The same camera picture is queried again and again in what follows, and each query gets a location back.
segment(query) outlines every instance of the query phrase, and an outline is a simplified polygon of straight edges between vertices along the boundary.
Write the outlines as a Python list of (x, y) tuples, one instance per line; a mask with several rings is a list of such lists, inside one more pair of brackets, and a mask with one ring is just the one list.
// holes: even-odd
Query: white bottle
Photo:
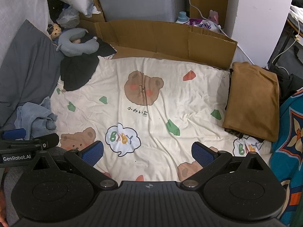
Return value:
[(176, 23), (186, 24), (189, 21), (189, 18), (186, 16), (186, 12), (179, 12), (179, 17)]

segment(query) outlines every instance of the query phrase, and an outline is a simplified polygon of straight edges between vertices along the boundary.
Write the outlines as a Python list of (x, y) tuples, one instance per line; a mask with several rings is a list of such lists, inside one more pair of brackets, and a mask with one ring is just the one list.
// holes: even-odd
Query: gray neck pillow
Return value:
[(84, 37), (86, 32), (88, 31), (83, 28), (74, 28), (63, 32), (59, 36), (57, 51), (60, 49), (68, 57), (96, 52), (99, 48), (99, 44), (96, 42), (97, 37), (93, 37), (83, 44), (74, 44), (71, 42)]

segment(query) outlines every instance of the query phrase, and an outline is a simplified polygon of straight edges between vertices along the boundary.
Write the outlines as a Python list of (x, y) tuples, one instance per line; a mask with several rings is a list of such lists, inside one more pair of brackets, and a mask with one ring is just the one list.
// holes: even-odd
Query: brown bear print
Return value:
[[(210, 147), (210, 149), (215, 152), (219, 151), (217, 148), (214, 147)], [(191, 164), (184, 162), (178, 166), (178, 178), (182, 182), (197, 173), (198, 171), (200, 171), (201, 169), (203, 169), (203, 167), (196, 161)]]
[(86, 128), (82, 132), (76, 132), (75, 134), (62, 134), (60, 143), (61, 148), (65, 150), (82, 149), (91, 145), (96, 139), (96, 132), (92, 127)]
[(161, 78), (151, 78), (142, 72), (134, 71), (129, 74), (124, 91), (127, 99), (132, 103), (151, 106), (157, 100), (163, 86), (164, 82)]

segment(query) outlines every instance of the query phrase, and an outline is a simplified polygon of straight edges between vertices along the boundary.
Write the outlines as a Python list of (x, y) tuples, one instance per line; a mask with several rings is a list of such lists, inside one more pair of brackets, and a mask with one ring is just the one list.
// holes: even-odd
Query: bear print sheet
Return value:
[(82, 150), (102, 141), (95, 168), (118, 183), (186, 179), (201, 169), (191, 155), (195, 141), (235, 156), (256, 151), (268, 162), (270, 142), (222, 128), (229, 72), (153, 58), (99, 59), (80, 89), (64, 92), (58, 82), (52, 112), (59, 146)]

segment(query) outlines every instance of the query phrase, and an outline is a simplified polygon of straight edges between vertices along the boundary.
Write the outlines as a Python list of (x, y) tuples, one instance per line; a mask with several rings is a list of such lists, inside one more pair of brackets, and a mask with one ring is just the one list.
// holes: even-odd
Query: white wall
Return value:
[(228, 0), (225, 32), (264, 67), (279, 40), (292, 0)]

